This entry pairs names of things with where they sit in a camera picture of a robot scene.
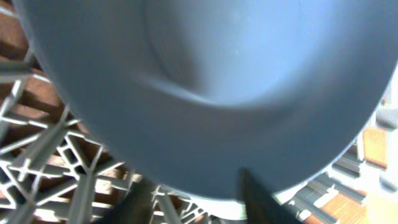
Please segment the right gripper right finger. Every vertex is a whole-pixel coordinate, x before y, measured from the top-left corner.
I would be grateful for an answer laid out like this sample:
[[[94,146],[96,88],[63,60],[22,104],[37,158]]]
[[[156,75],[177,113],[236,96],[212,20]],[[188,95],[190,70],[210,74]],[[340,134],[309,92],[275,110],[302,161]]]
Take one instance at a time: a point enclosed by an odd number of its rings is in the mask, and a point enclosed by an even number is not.
[[[273,198],[249,169],[239,169],[238,187],[248,224],[301,224],[290,210]]]

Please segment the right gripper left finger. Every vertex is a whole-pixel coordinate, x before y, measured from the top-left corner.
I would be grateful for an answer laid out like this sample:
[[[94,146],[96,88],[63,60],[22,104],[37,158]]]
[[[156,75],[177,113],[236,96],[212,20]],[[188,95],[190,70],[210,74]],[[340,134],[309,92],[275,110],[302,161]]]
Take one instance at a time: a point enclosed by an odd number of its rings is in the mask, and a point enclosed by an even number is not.
[[[155,184],[146,178],[132,185],[119,204],[93,224],[146,224],[152,216],[152,192]]]

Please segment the mint green bowl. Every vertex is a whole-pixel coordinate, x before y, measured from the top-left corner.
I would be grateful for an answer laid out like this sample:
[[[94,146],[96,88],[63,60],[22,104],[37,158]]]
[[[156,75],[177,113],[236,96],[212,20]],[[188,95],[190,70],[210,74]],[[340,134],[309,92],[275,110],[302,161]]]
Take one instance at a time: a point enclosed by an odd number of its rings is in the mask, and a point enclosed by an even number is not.
[[[308,182],[303,182],[287,190],[277,192],[272,197],[280,205],[288,203],[292,206],[294,203],[291,202],[291,200],[293,199],[294,195],[299,190],[304,188],[307,184]],[[214,215],[216,217],[227,220],[246,219],[245,205],[235,199],[217,199],[202,197],[193,194],[187,194],[186,197],[188,197],[190,200],[193,201],[193,203],[197,204],[200,208],[204,209],[204,211],[208,212],[210,215]]]

